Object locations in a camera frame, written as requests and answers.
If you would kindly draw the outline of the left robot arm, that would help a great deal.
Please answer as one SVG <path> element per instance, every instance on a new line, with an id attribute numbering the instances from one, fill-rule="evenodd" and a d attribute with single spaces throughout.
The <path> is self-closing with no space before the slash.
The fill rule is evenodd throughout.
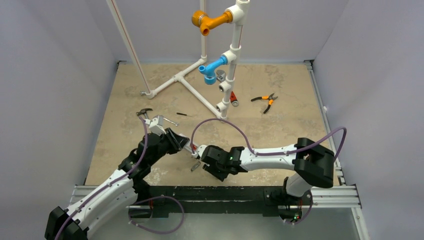
<path id="1" fill-rule="evenodd" d="M 137 148 L 130 151 L 118 168 L 96 189 L 63 209 L 54 208 L 47 220 L 47 240 L 88 240 L 125 207 L 142 205 L 150 198 L 144 181 L 151 167 L 165 155 L 180 152 L 190 139 L 171 128 L 164 133 L 145 133 Z"/>

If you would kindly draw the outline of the white remote control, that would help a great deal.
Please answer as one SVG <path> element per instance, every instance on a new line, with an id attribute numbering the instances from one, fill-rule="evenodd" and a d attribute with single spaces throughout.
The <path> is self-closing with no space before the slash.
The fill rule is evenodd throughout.
<path id="1" fill-rule="evenodd" d="M 207 145 L 205 144 L 198 145 L 198 144 L 191 143 L 190 147 L 191 147 L 192 157 L 199 160 L 202 157 L 203 153 L 205 152 Z"/>

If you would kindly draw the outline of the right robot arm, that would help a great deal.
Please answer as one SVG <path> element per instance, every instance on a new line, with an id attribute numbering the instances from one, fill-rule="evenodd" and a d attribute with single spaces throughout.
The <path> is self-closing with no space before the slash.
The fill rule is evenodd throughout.
<path id="1" fill-rule="evenodd" d="M 294 171 L 280 191 L 282 200 L 288 204 L 294 203 L 312 187 L 329 189 L 334 185 L 335 153 L 306 137 L 280 148 L 236 146 L 225 151 L 216 145 L 201 145 L 194 153 L 205 164 L 204 170 L 220 181 L 228 175 L 261 169 Z"/>

